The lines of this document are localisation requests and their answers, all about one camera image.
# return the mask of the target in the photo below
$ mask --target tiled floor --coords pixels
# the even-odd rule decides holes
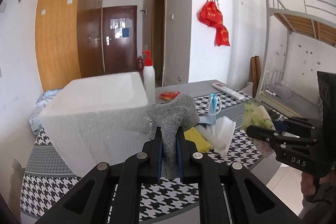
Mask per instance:
[[[267,187],[296,215],[302,210],[301,171],[292,167],[280,167]]]

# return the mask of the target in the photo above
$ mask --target person's hand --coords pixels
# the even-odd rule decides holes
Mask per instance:
[[[304,195],[314,195],[316,187],[314,185],[314,176],[302,172],[301,175],[301,192]],[[320,184],[327,183],[330,186],[336,186],[336,173],[335,170],[331,170],[330,173],[320,179]]]

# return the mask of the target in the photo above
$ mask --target white air conditioner remote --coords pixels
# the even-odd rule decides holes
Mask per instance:
[[[234,91],[230,88],[228,88],[227,86],[224,86],[223,84],[220,84],[220,83],[215,83],[215,84],[212,84],[212,86],[215,88],[215,89],[218,89],[228,95],[230,95],[231,97],[237,99],[237,100],[243,100],[245,98],[244,95],[241,95],[239,92],[237,91]]]

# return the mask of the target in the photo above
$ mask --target gray sock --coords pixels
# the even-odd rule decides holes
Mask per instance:
[[[199,122],[194,99],[180,94],[166,104],[153,104],[147,107],[147,115],[152,119],[150,138],[154,139],[157,127],[161,127],[163,162],[162,176],[177,178],[176,132],[180,126],[187,131]]]

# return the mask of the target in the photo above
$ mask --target wooden cabinet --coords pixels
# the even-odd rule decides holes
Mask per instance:
[[[102,0],[38,0],[36,59],[44,91],[102,75]]]

